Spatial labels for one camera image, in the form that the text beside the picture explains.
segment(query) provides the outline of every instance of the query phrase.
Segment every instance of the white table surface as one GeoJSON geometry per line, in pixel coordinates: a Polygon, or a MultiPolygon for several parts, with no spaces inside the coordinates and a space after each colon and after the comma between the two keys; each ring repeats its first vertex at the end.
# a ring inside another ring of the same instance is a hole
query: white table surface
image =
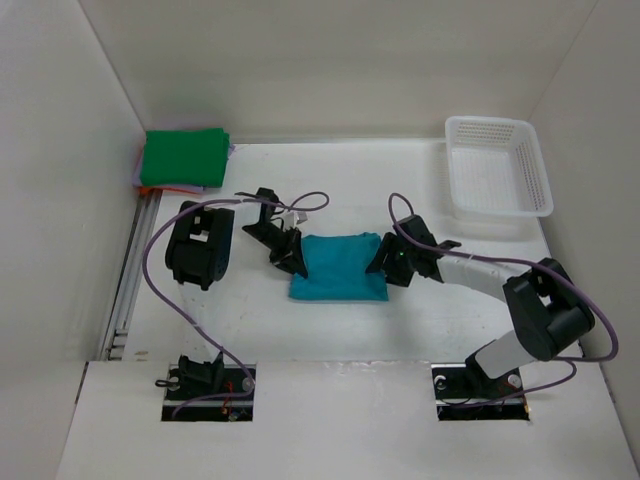
{"type": "MultiPolygon", "coordinates": [[[[238,146],[216,196],[260,186],[285,201],[316,189],[331,195],[331,205],[302,226],[306,233],[383,234],[387,196],[399,191],[439,241],[460,240],[479,254],[548,255],[536,220],[488,225],[452,216],[442,142],[238,146]]],[[[164,195],[155,229],[185,199],[164,195]]],[[[416,277],[408,289],[389,287],[386,304],[293,302],[290,277],[241,231],[215,290],[181,290],[164,266],[167,241],[150,264],[159,287],[174,300],[184,297],[241,359],[258,362],[254,422],[160,422],[162,390],[154,380],[182,352],[198,359],[210,353],[143,283],[124,361],[90,365],[58,480],[637,478],[598,365],[581,365],[568,384],[529,395],[529,422],[437,420],[425,360],[462,361],[510,329],[499,301],[416,277]]],[[[522,376],[534,386],[566,371],[537,363],[522,376]]]]}
{"type": "Polygon", "coordinates": [[[163,423],[166,369],[89,366],[58,480],[637,478],[597,365],[529,395],[530,422],[438,421],[425,362],[261,362],[253,422],[163,423]]]}
{"type": "MultiPolygon", "coordinates": [[[[239,145],[225,184],[207,198],[269,187],[283,201],[311,190],[331,196],[326,209],[301,226],[303,234],[384,235],[391,228],[387,197],[413,202],[438,241],[451,238],[466,251],[540,260],[548,250],[536,219],[469,223],[451,211],[442,141],[369,140],[340,143],[239,145]]],[[[154,230],[193,197],[164,194],[154,230]]],[[[398,212],[406,212],[398,205],[398,212]]],[[[223,280],[208,292],[180,288],[164,265],[169,233],[152,252],[150,272],[159,288],[186,305],[227,348],[247,362],[281,360],[462,361],[511,329],[501,302],[465,287],[417,275],[408,289],[390,286],[388,303],[301,303],[288,298],[291,276],[268,263],[268,249],[234,232],[223,280]]],[[[143,282],[133,310],[124,359],[175,361],[180,353],[209,356],[202,340],[143,282]]]]}

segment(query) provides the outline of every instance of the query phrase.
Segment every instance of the white panel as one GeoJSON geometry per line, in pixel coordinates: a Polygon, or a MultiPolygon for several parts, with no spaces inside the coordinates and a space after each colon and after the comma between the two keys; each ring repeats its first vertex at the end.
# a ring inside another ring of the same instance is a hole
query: white panel
{"type": "Polygon", "coordinates": [[[529,395],[531,422],[439,422],[424,362],[263,363],[244,424],[160,422],[166,368],[90,365],[58,480],[638,478],[597,365],[529,395]]]}
{"type": "Polygon", "coordinates": [[[441,135],[527,118],[595,0],[81,0],[147,128],[441,135]]]}
{"type": "Polygon", "coordinates": [[[115,290],[143,135],[75,0],[0,1],[0,65],[1,475],[46,479],[115,290]]]}
{"type": "Polygon", "coordinates": [[[85,362],[7,372],[0,385],[2,478],[49,480],[64,450],[85,362]]]}
{"type": "MultiPolygon", "coordinates": [[[[640,3],[601,0],[532,121],[555,213],[544,221],[552,253],[608,312],[621,339],[605,367],[623,427],[640,459],[640,3]]],[[[608,351],[598,328],[592,353],[608,351]]]]}

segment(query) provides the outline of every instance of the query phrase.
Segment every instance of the green cloth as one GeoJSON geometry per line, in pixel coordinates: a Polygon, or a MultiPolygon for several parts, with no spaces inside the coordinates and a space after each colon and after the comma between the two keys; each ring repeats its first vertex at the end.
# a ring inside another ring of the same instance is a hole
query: green cloth
{"type": "Polygon", "coordinates": [[[221,187],[229,157],[222,128],[147,132],[140,182],[145,187],[189,184],[221,187]]]}

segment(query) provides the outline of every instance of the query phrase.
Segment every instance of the basket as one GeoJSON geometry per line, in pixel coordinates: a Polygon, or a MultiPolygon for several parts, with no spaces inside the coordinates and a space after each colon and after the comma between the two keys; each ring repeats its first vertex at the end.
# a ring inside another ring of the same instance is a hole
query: basket
{"type": "Polygon", "coordinates": [[[445,131],[451,197],[457,210],[519,217],[551,214],[549,180],[530,123],[451,117],[445,131]]]}

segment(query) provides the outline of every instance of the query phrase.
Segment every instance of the screw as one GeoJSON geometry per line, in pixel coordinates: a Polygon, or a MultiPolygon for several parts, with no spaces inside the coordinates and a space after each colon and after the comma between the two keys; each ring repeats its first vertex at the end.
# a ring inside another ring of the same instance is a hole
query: screw
{"type": "Polygon", "coordinates": [[[447,382],[447,377],[445,377],[444,375],[436,375],[436,377],[433,379],[433,384],[435,385],[436,389],[440,392],[447,388],[446,382],[447,382]]]}
{"type": "Polygon", "coordinates": [[[248,392],[249,390],[251,390],[251,387],[253,386],[253,382],[251,381],[251,379],[249,377],[245,377],[242,380],[242,389],[245,392],[248,392]]]}
{"type": "Polygon", "coordinates": [[[509,375],[507,377],[507,383],[509,385],[511,385],[513,388],[521,388],[522,387],[522,379],[516,375],[515,373],[512,373],[511,375],[509,375]]]}

